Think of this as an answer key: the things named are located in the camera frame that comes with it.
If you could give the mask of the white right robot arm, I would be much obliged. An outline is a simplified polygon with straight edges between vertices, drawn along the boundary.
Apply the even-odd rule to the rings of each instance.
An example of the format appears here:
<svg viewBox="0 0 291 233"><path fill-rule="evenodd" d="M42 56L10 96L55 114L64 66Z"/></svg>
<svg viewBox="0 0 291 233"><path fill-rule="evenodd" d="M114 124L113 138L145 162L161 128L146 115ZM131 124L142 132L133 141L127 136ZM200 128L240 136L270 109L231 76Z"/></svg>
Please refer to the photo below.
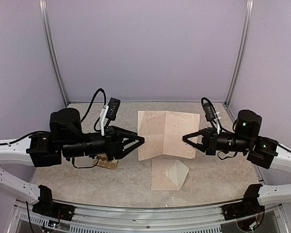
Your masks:
<svg viewBox="0 0 291 233"><path fill-rule="evenodd" d="M261 123L261 116L251 110L241 110L234 124L234 132L220 133L204 128L184 135L182 140L206 155L241 152L248 161L259 167L291 173L291 149L274 139L260 136ZM291 184L252 184L247 188L238 210L247 216L257 205L275 203L291 203Z"/></svg>

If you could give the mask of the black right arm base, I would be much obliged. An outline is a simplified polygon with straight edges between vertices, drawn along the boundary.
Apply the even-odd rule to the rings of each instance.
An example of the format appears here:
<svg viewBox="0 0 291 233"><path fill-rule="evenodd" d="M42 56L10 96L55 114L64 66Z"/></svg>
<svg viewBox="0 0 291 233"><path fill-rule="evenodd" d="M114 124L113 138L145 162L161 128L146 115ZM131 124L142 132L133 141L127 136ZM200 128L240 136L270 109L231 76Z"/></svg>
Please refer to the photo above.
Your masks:
<svg viewBox="0 0 291 233"><path fill-rule="evenodd" d="M240 202L222 206L225 220L232 220L264 212L265 207L258 202L259 190L262 184L251 184Z"/></svg>

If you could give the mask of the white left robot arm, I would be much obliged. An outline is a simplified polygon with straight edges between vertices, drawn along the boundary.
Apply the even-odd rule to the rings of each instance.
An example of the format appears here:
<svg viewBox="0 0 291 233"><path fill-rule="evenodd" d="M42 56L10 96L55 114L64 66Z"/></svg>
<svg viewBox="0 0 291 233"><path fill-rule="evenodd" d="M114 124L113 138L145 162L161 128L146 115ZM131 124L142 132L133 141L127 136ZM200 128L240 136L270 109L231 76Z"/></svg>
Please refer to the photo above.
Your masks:
<svg viewBox="0 0 291 233"><path fill-rule="evenodd" d="M60 165L62 158L75 164L77 157L92 159L105 154L108 161L120 160L144 144L136 132L108 126L99 133L83 133L75 108L50 115L50 131L35 131L10 142L0 142L0 164L34 167Z"/></svg>

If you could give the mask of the spare letter paper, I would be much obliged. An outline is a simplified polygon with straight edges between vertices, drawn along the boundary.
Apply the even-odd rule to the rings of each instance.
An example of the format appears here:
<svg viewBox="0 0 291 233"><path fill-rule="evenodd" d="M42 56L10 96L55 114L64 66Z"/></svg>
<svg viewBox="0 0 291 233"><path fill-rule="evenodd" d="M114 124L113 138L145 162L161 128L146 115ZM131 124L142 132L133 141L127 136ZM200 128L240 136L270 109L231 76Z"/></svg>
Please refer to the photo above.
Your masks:
<svg viewBox="0 0 291 233"><path fill-rule="evenodd" d="M200 115L173 111L139 111L138 135L145 143L138 148L138 160L160 155L195 158L195 149L183 142L184 135L199 130Z"/></svg>

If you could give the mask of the round sticker sheet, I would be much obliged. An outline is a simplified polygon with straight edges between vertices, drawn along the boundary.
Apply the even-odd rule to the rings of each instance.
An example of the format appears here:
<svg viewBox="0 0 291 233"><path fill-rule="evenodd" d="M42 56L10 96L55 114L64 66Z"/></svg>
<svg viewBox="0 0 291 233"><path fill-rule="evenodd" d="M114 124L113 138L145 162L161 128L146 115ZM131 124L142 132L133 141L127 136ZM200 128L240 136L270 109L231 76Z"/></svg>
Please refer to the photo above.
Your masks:
<svg viewBox="0 0 291 233"><path fill-rule="evenodd" d="M108 160L107 156L105 154L98 155L93 160L93 165L115 170L118 165L118 160Z"/></svg>

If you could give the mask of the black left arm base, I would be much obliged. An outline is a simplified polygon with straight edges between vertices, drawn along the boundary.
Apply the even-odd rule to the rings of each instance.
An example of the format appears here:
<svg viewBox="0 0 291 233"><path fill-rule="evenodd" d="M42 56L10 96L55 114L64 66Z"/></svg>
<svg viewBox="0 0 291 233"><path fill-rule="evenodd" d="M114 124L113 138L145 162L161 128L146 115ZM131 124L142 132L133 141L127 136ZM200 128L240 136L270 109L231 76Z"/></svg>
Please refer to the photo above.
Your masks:
<svg viewBox="0 0 291 233"><path fill-rule="evenodd" d="M52 198L52 191L47 186L39 185L38 188L40 191L38 202L32 205L32 211L34 213L58 220L72 221L75 206L55 202Z"/></svg>

